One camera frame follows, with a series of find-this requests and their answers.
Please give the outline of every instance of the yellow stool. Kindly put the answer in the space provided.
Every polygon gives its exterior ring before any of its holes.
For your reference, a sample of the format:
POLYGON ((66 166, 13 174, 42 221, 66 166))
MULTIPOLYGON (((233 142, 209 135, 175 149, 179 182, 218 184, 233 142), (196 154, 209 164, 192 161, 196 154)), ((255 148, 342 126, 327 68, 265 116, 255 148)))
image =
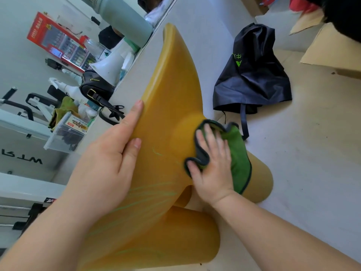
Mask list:
MULTIPOLYGON (((133 137, 142 139, 130 192, 101 218, 84 242, 79 270, 123 270, 208 262, 219 232, 206 213, 184 209, 192 180, 183 168, 195 156, 193 134, 205 119, 192 57, 175 26, 167 24, 157 67, 142 97, 133 137)), ((264 200, 272 190, 268 167, 249 154, 253 171, 244 196, 264 200)))

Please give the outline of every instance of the red fabric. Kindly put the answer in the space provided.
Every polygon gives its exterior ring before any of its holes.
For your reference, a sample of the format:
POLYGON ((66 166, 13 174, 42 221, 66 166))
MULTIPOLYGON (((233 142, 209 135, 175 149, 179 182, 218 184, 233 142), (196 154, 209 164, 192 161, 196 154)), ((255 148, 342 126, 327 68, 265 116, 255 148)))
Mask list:
POLYGON ((319 9, 319 6, 306 0, 291 0, 290 9, 295 12, 304 11, 306 13, 319 9))

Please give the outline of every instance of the green microfiber towel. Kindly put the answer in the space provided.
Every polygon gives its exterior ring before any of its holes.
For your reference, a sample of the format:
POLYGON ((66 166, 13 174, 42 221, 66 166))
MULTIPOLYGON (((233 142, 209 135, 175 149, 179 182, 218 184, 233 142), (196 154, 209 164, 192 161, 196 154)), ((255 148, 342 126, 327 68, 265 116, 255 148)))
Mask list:
POLYGON ((53 117, 51 118, 51 121, 49 122, 48 127, 51 128, 51 131, 53 132, 56 125, 60 122, 60 120, 65 116, 66 113, 71 111, 71 113, 76 116, 80 117, 78 114, 78 107, 75 105, 72 98, 65 96, 63 98, 63 101, 61 102, 60 108, 54 109, 53 117))
MULTIPOLYGON (((231 170, 233 177, 233 187, 237 193, 242 194, 250 181, 252 165, 250 163, 250 160, 248 159, 246 146, 244 144, 243 137, 239 132, 238 124, 228 123, 226 126, 223 126, 222 124, 213 120, 204 120, 197 127, 195 132, 200 129, 202 130, 203 135, 205 135, 204 125, 206 123, 208 123, 213 130, 219 130, 222 139, 228 141, 232 156, 231 170)), ((201 170, 206 168, 209 164, 209 155, 198 144, 195 133, 194 143, 196 146, 196 157, 188 157, 184 161, 184 168, 189 176, 190 173, 187 167, 187 161, 194 161, 201 170)))

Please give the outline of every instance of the right hand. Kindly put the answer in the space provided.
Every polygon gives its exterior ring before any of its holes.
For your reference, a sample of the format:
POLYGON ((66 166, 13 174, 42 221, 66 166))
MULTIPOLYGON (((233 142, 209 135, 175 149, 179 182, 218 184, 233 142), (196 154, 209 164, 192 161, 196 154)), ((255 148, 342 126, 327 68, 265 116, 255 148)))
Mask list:
POLYGON ((214 206, 223 198, 235 193, 231 172, 231 151, 228 142, 222 140, 219 131, 214 135, 209 124, 206 124, 204 129, 207 142, 201 130, 196 131, 196 137, 199 145, 209 155, 209 164, 202 172, 193 161, 188 161, 187 166, 198 195, 214 206))

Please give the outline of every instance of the water bottle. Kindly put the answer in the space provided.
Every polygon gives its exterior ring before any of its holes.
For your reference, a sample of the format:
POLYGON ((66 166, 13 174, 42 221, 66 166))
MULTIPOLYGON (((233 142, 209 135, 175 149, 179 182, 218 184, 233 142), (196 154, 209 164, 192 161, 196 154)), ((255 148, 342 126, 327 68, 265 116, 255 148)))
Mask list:
POLYGON ((81 36, 80 43, 83 44, 87 50, 96 58, 97 62, 105 59, 111 54, 111 51, 103 46, 101 43, 90 39, 88 36, 81 36))

